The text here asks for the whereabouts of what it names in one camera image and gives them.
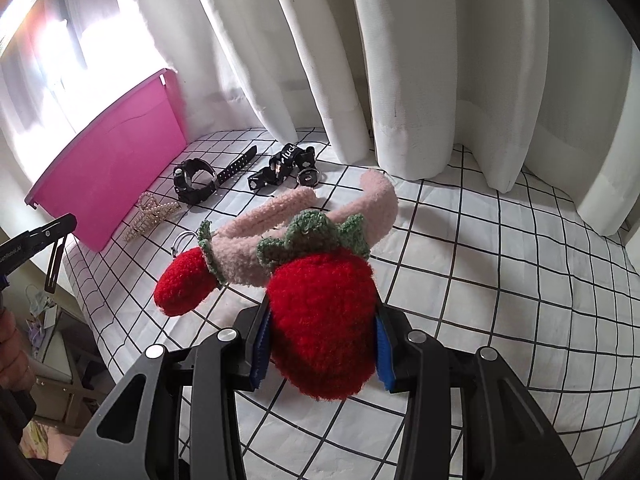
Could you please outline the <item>person's left hand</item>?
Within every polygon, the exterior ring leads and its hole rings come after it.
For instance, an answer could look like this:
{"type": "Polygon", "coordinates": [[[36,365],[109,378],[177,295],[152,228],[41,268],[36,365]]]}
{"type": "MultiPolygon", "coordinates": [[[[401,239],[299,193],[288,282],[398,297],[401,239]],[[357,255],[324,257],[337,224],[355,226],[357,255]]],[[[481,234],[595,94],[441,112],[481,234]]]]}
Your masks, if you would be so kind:
{"type": "Polygon", "coordinates": [[[29,391],[35,385],[35,373],[25,352],[25,338],[18,330],[14,314],[1,313],[0,384],[4,390],[29,391]]]}

